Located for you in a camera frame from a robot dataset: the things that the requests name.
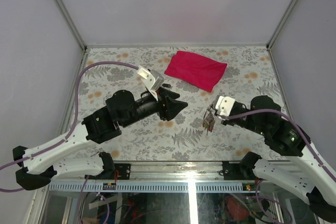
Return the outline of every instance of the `floral tablecloth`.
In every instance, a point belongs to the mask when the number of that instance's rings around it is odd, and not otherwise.
[[[228,63],[222,79],[211,93],[163,74],[178,50]],[[248,130],[222,126],[220,120],[212,133],[207,134],[202,128],[204,112],[218,94],[233,97],[248,107],[253,97],[269,95],[286,112],[265,47],[91,48],[88,54],[87,65],[122,61],[159,71],[164,75],[164,82],[172,85],[171,90],[181,95],[179,100],[188,101],[189,106],[170,122],[152,115],[121,128],[121,136],[81,150],[72,157],[87,157],[105,151],[120,161],[233,161],[253,151],[266,159],[281,159],[264,144],[261,136]],[[90,69],[80,85],[79,122],[104,106],[104,101],[120,89],[131,91],[135,99],[145,91],[133,69],[114,65]]]

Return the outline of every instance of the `perforated metal strip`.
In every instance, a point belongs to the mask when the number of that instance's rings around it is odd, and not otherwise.
[[[49,190],[80,191],[83,182],[52,182]],[[104,186],[101,182],[87,182],[83,191],[115,193],[187,193],[188,183],[135,183],[118,182],[114,186]],[[198,193],[252,193],[244,191],[242,183],[196,183]]]

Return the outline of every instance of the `pink fabric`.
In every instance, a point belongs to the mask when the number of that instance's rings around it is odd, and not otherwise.
[[[193,52],[178,51],[164,73],[211,92],[222,78],[226,66],[226,63]]]

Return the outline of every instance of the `table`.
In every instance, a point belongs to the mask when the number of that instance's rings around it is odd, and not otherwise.
[[[163,74],[178,50],[228,63],[211,93]],[[253,97],[268,95],[286,112],[266,47],[90,48],[86,65],[99,61],[122,61],[155,69],[164,76],[164,83],[171,84],[171,90],[181,95],[179,100],[188,101],[189,106],[172,121],[163,122],[152,115],[121,128],[121,136],[70,157],[105,151],[118,161],[234,161],[253,151],[269,160],[282,159],[264,144],[261,136],[248,130],[220,125],[220,120],[212,133],[207,134],[202,128],[204,112],[218,94],[233,97],[248,108]],[[88,70],[79,90],[78,122],[103,107],[104,101],[120,89],[131,91],[135,99],[145,91],[133,69],[111,65]]]

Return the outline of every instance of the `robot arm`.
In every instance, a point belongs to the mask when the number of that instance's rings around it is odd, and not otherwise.
[[[249,152],[240,162],[240,169],[245,174],[253,173],[256,177],[266,179],[293,193],[306,204],[317,216],[329,222],[336,221],[336,172],[321,157],[308,135],[303,131],[309,142],[304,142],[296,128],[281,115],[275,113],[242,113],[260,109],[280,111],[281,107],[268,96],[255,97],[251,101],[251,110],[233,98],[218,96],[213,103],[215,115],[222,119],[222,125],[238,125],[265,138],[265,144],[272,150],[285,156],[296,164],[308,177],[301,178],[286,170],[270,164],[258,154]],[[309,150],[322,160],[324,169]]]
[[[147,88],[140,99],[135,100],[130,91],[119,90],[106,100],[106,106],[76,125],[67,139],[65,136],[68,133],[65,133],[34,148],[14,148],[14,160],[26,158],[18,163],[21,169],[16,172],[17,183],[26,190],[34,190],[48,185],[55,178],[111,176],[114,164],[108,153],[91,158],[64,158],[121,135],[120,126],[126,127],[154,113],[161,120],[169,121],[187,107],[186,102],[176,100],[180,97],[178,93],[160,87],[163,78],[159,73],[140,67],[138,74]]]

